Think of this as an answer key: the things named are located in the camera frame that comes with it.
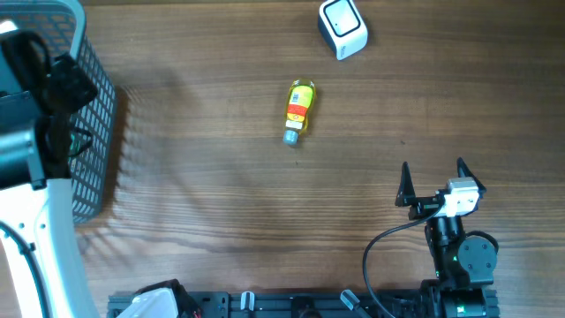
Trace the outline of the yellow liquid bottle grey cap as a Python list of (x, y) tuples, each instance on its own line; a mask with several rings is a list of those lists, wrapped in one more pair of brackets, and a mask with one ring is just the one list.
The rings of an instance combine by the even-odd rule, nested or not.
[(292, 82), (285, 109), (284, 144), (296, 146), (299, 136), (306, 132), (316, 95), (316, 86), (311, 79), (296, 79)]

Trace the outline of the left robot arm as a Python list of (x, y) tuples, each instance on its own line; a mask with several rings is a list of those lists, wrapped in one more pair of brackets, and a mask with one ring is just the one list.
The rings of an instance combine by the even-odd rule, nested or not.
[(11, 21), (1, 25), (1, 242), (24, 317), (96, 317), (72, 220), (69, 117), (98, 94), (63, 54)]

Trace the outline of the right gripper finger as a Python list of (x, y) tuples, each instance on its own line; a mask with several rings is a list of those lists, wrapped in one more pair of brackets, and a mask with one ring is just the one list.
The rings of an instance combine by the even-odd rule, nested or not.
[(410, 167), (407, 162), (404, 162), (401, 168), (401, 178), (395, 198), (395, 205), (397, 207), (407, 207), (415, 204), (416, 194), (412, 183)]
[(458, 157), (456, 161), (457, 173), (459, 178), (472, 178), (478, 187), (479, 193), (486, 193), (485, 186), (477, 179), (477, 177), (471, 172), (462, 157)]

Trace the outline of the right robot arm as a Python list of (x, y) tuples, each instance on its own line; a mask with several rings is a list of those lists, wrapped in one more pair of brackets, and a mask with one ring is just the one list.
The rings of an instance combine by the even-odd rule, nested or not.
[(403, 163), (395, 199), (397, 207), (410, 209), (411, 221), (424, 221), (426, 243), (433, 258), (436, 278), (425, 280), (418, 290), (423, 317), (482, 317), (501, 315), (493, 284), (498, 261), (497, 240), (483, 231), (463, 228), (463, 218), (478, 210), (485, 186), (462, 158), (456, 162), (457, 177), (432, 196), (418, 197), (408, 163)]

